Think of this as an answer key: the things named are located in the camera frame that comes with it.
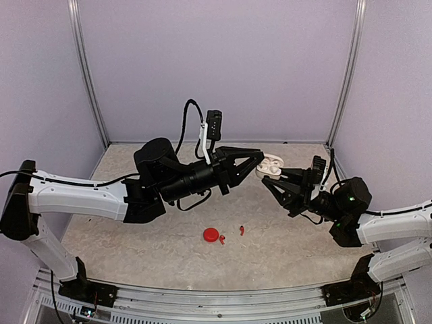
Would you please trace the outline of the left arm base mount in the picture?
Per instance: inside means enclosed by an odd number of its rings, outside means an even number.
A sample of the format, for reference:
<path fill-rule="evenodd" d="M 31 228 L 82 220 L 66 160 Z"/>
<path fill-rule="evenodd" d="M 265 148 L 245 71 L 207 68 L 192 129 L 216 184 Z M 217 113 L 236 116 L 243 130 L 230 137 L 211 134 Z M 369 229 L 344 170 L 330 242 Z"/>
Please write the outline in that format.
<path fill-rule="evenodd" d="M 93 304 L 94 306 L 106 306 L 112 308 L 117 297 L 118 287 L 106 283 L 94 281 L 66 281 L 62 282 L 59 294 Z"/>

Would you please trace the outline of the red round charging case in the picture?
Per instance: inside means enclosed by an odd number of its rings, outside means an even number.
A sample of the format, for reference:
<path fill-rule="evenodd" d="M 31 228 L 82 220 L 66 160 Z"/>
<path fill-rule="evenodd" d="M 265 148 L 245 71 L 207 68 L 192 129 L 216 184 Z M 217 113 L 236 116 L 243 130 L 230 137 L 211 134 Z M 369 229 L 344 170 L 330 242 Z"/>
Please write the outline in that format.
<path fill-rule="evenodd" d="M 216 242 L 219 239 L 219 231 L 214 227 L 208 227 L 203 232 L 203 238 L 206 242 Z"/>

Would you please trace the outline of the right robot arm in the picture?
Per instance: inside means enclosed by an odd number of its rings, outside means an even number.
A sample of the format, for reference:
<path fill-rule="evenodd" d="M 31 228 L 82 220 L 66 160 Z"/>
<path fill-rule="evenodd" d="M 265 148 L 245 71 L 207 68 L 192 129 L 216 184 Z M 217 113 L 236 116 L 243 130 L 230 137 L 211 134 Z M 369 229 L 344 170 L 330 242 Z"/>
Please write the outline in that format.
<path fill-rule="evenodd" d="M 332 224 L 329 233 L 343 248 L 359 248 L 386 240 L 411 242 L 387 252 L 362 257 L 345 285 L 353 300 L 378 284 L 431 264 L 431 201 L 404 209 L 370 211 L 372 195 L 362 178 L 342 181 L 339 188 L 324 189 L 312 169 L 283 169 L 277 179 L 261 180 L 289 217 L 305 212 Z"/>

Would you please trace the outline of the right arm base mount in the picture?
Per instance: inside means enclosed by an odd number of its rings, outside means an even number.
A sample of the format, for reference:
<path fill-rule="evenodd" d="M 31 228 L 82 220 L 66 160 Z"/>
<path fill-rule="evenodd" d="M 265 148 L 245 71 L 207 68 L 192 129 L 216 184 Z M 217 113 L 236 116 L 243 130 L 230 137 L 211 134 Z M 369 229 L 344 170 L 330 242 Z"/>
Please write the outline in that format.
<path fill-rule="evenodd" d="M 341 281 L 321 288 L 326 306 L 335 306 L 362 300 L 381 293 L 378 283 L 365 281 Z"/>

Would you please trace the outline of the white earbud charging case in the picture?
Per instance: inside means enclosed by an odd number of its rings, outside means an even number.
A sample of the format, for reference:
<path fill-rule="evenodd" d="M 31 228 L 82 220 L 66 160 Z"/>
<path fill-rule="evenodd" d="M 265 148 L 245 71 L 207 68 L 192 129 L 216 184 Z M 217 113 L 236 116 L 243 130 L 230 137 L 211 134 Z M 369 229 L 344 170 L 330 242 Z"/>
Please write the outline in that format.
<path fill-rule="evenodd" d="M 264 159 L 255 168 L 255 174 L 260 179 L 268 176 L 271 179 L 278 180 L 283 167 L 284 160 L 281 157 L 264 154 Z"/>

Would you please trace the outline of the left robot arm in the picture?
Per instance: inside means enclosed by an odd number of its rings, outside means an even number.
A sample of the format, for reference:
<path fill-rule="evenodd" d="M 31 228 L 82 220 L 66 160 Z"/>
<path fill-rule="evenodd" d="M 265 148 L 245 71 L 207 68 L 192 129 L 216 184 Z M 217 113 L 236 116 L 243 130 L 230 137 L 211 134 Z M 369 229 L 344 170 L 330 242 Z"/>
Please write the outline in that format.
<path fill-rule="evenodd" d="M 218 187 L 239 186 L 264 159 L 259 149 L 221 146 L 199 161 L 180 163 L 171 142 L 156 138 L 134 153 L 136 172 L 109 182 L 82 182 L 38 170 L 26 160 L 14 172 L 1 215 L 1 233 L 20 241 L 80 300 L 94 294 L 84 263 L 48 230 L 45 213 L 93 215 L 124 223 L 148 223 L 165 206 Z"/>

